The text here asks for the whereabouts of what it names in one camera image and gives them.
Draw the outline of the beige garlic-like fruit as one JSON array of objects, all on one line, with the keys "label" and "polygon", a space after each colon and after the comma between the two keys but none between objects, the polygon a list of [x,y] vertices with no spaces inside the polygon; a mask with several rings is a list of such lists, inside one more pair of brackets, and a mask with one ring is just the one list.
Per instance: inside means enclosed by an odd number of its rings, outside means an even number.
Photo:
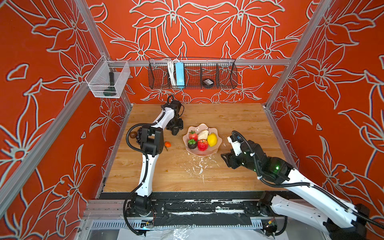
[{"label": "beige garlic-like fruit", "polygon": [[209,131],[208,130],[203,130],[200,133],[198,133],[198,140],[207,140],[209,136]]}]

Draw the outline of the red wrinkled strawberry fruit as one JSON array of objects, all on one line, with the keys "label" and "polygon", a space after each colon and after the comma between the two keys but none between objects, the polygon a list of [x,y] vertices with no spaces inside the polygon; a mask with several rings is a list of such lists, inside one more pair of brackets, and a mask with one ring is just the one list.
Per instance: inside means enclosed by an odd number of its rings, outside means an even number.
[{"label": "red wrinkled strawberry fruit", "polygon": [[207,140],[200,140],[198,141],[198,150],[201,152],[204,152],[208,149],[209,143]]}]

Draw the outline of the large yellow lemon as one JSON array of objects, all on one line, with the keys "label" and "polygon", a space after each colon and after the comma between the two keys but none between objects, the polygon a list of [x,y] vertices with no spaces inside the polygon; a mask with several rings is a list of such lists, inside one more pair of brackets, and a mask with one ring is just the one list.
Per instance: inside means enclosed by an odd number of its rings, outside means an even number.
[{"label": "large yellow lemon", "polygon": [[218,137],[215,133],[210,133],[207,137],[207,142],[210,147],[214,147],[218,142]]}]

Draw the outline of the pink scalloped fruit bowl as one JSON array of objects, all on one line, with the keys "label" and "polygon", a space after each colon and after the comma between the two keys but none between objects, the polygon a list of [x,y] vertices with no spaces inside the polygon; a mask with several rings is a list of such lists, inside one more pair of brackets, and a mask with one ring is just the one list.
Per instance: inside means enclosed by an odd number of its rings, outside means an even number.
[{"label": "pink scalloped fruit bowl", "polygon": [[223,140],[219,137],[216,128],[210,128],[206,124],[197,127],[189,127],[183,136],[183,142],[189,154],[198,157],[207,157],[216,154]]}]

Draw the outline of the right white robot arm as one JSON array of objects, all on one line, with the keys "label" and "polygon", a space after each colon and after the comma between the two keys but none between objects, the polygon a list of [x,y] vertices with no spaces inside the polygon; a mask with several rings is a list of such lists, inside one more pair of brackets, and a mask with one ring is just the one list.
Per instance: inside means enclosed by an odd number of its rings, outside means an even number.
[{"label": "right white robot arm", "polygon": [[332,240],[365,240],[369,209],[353,205],[324,190],[302,175],[292,165],[277,157],[269,157],[259,144],[240,137],[228,137],[231,151],[221,157],[229,168],[245,167],[271,188],[284,188],[306,201],[290,201],[265,191],[258,201],[262,215],[292,218],[312,226]]}]

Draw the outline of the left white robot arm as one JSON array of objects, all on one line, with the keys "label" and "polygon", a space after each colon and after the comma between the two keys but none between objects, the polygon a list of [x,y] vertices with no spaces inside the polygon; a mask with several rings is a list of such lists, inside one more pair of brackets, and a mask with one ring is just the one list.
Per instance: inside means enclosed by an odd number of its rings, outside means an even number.
[{"label": "left white robot arm", "polygon": [[[181,116],[184,106],[180,101],[168,100],[161,105],[161,113],[153,123],[140,123],[132,126],[126,135],[127,145],[134,151],[142,154],[143,164],[139,185],[132,191],[131,208],[140,216],[146,217],[152,211],[151,194],[153,192],[153,177],[156,162],[165,147],[164,131],[169,130],[173,136],[184,128]],[[130,143],[130,133],[135,129],[138,132],[139,147]]]}]

